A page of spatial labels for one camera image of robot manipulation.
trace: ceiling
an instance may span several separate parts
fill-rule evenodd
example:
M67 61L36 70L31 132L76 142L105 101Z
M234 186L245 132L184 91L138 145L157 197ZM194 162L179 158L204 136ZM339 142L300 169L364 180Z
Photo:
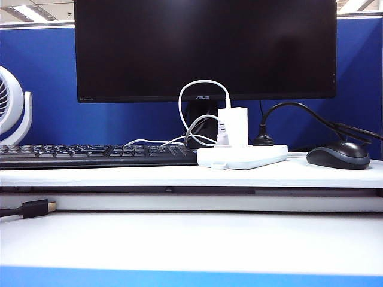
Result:
M350 1L360 0L337 0L338 11ZM382 0L364 0L367 5L363 11L379 10L379 2ZM37 5L52 16L61 21L74 20L73 0L0 0L0 7L19 6L19 5ZM22 22L22 20L12 16L10 13L0 9L0 23Z
M38 5L59 20L74 20L73 0L0 0L1 7L19 5ZM3 9L0 9L0 22L8 23L22 21L12 16L10 13L4 11Z

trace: white cable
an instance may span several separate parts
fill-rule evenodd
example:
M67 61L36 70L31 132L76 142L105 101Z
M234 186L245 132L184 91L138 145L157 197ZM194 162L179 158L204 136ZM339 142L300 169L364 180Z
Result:
M187 129L186 131L186 134L185 134L185 138L184 138L184 145L186 146L186 142L187 142L187 138L189 136L192 136L192 129L197 125L197 123L200 121L200 120L203 120L204 118L213 118L215 120L217 120L218 122L220 122L220 119L218 117L216 117L215 115L201 115L200 117L197 117L197 119L190 125L190 127ZM201 142L203 145L205 146L214 146L215 145L215 141L214 143L204 143L204 142Z
M224 92L225 92L225 105L226 105L226 108L231 108L231 101L230 101L230 96L229 96L229 92L227 91L227 89L224 87L224 85L222 85L221 83L219 82L216 82L216 81L213 81L213 80L198 80L198 81L193 81L193 82L190 82L188 83L187 85L185 85L182 90L180 91L180 96L178 97L178 112L180 114L180 117L181 117L181 121L182 121L182 124L184 125L185 129L187 130L187 133L185 136L179 136L175 139L172 139L170 141L151 141L151 140L148 140L148 139L135 139L134 141L130 141L128 142L126 145L132 145L136 142L149 142L149 143L155 143L155 144L160 144L161 143L161 146L165 146L165 145L169 145L169 144L175 144L175 145L184 145L182 142L176 142L177 140L179 139L183 139L183 138L188 138L189 136L191 136L196 142L200 143L201 145L205 145L205 146L214 146L214 144L216 143L215 140L213 139L210 139L206 136L201 136L201 135L195 135L193 133L191 133L191 130L195 127L195 125L203 118L214 118L216 119L218 122L220 121L218 119L218 117L216 117L215 115L202 115L200 116L199 118L197 118L190 126L190 128L187 126L186 122L185 122L185 119L184 119L184 116L182 114L182 109L181 109L181 101L182 101L182 95L184 93L184 91L194 85L194 84L200 84L200 83L210 83L210 84L215 84L215 85L218 85L219 87L221 87ZM198 138L201 138L201 139L205 139L207 141L210 141L212 142L211 143L205 143L205 142L202 142L200 141Z
M206 136L201 136L201 135L195 135L195 136L196 136L197 138L206 139L206 140L208 140L208 141L211 141L212 143L215 143L215 140L210 139L210 138L207 138ZM175 139L172 139L171 141L165 142L165 143L162 144L161 146L170 145L170 144L172 144L173 142L175 142L175 141L177 141L177 140L179 140L179 139L184 139L184 138L185 138L185 136L179 136L179 137L177 137L177 138L175 138Z
M132 144L135 144L136 142L149 142L149 143L155 143L155 144L166 144L168 141L151 141L149 139L135 139L134 141L130 141L128 142L126 145L132 145ZM184 145L182 142L173 142L173 144L175 145Z
M182 114L182 108L181 108L182 95L183 95L184 91L185 91L188 87L190 87L190 86L192 86L192 85L195 85L195 84L200 84L200 83L210 83L210 84L216 84L216 85L220 86L220 87L224 90L224 92L225 92L225 96L226 96L226 98L225 98L226 108L231 108L231 107L232 107L232 106L231 106L231 101L230 101L229 92L228 92L227 89L224 87L224 85L222 85L221 83L216 82L216 81L212 81L212 80L198 80L198 81L190 82L190 83L188 83L187 85L185 85L185 86L182 88L182 90L180 91L180 95L178 96L178 113L180 114L181 121L182 121L182 123L183 123L183 125L184 125L184 127L185 127L186 130L188 130L189 127L187 126L187 124L186 124L186 122L185 122L185 119L184 119L184 116L183 116L183 114ZM196 135L194 135L194 134L192 134L192 133L190 133L190 136L191 136L196 142L200 143L201 145L212 146L210 143L208 144L208 143L204 143L204 142L200 141L200 140L196 137Z

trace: monitor screen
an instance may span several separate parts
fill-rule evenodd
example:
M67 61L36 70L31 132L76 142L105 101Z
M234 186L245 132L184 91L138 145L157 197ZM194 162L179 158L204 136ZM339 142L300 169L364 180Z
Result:
M335 0L76 0L75 40L79 102L335 96Z

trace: fan grille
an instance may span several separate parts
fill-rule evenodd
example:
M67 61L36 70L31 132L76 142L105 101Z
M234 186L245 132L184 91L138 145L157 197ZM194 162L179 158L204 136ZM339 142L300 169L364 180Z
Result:
M8 90L0 74L0 120L5 116L9 105Z

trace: blue cubicle partition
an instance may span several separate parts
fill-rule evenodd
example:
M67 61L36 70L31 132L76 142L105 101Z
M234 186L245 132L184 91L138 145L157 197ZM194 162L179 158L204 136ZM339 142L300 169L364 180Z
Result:
M23 144L122 144L182 134L176 103L77 103L73 28L2 30L0 40L1 65L19 79L24 90L33 92L34 119ZM381 18L338 20L337 73L336 98L300 102L329 120L381 133ZM275 103L264 101L264 109ZM249 108L249 133L255 137L258 102L234 105ZM294 107L270 116L268 132L276 143L290 149L336 139ZM381 147L379 141L369 146L373 158L382 158Z

